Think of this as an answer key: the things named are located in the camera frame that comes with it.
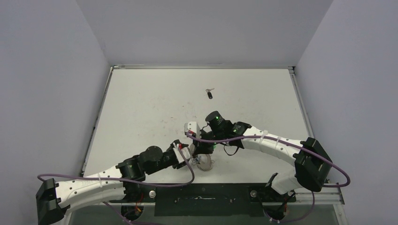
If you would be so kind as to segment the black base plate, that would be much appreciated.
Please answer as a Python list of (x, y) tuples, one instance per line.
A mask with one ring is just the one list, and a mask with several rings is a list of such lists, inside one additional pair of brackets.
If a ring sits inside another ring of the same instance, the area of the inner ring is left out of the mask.
[(261, 217), (264, 210), (282, 213), (296, 201), (295, 192), (279, 194), (266, 183), (199, 183), (184, 187), (131, 185), (130, 193), (114, 203), (154, 206), (154, 216)]

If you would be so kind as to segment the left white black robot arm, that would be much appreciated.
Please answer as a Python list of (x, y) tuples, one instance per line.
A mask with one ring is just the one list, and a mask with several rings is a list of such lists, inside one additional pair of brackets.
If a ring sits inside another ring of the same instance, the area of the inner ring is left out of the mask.
[(148, 175), (188, 165), (193, 147), (179, 140), (173, 141), (166, 151), (150, 146), (138, 155), (87, 177), (56, 181), (55, 175), (38, 175), (42, 182), (36, 193), (38, 224), (54, 224), (72, 211), (92, 204), (130, 201), (142, 186), (149, 186), (145, 182)]

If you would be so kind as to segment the far key with black tag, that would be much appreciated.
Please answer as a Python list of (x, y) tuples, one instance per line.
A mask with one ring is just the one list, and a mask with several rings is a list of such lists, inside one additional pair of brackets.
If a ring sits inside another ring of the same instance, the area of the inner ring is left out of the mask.
[(212, 95), (212, 93), (211, 93), (212, 90), (214, 90), (214, 88), (206, 89), (206, 93), (207, 93), (207, 96), (208, 96), (209, 99), (212, 99), (212, 98), (213, 98), (213, 95)]

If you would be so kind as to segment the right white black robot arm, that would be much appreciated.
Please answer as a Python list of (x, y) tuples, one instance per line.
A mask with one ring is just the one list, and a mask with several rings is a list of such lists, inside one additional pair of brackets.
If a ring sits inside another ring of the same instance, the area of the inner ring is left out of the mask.
[(280, 195), (297, 188), (320, 192), (331, 170), (330, 157), (314, 138), (305, 141), (283, 138), (260, 130), (245, 122), (231, 122), (218, 111), (205, 118), (210, 131), (206, 132), (194, 122), (184, 125), (185, 134), (193, 139), (193, 155), (211, 154), (212, 145), (221, 143), (237, 149), (256, 150), (276, 157), (293, 168), (289, 172), (275, 173), (267, 187)]

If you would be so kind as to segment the aluminium frame rail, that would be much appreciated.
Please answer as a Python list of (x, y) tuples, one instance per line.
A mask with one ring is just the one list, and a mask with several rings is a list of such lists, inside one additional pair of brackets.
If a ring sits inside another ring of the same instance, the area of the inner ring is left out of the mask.
[[(295, 204), (310, 204), (312, 199), (315, 199), (316, 204), (335, 204), (342, 203), (343, 198), (341, 192), (337, 188), (325, 188), (321, 192), (316, 192), (311, 194), (311, 192), (305, 188), (298, 188), (293, 190), (295, 192), (296, 201)], [(113, 205), (122, 205), (122, 203), (114, 203), (113, 201), (108, 201)]]

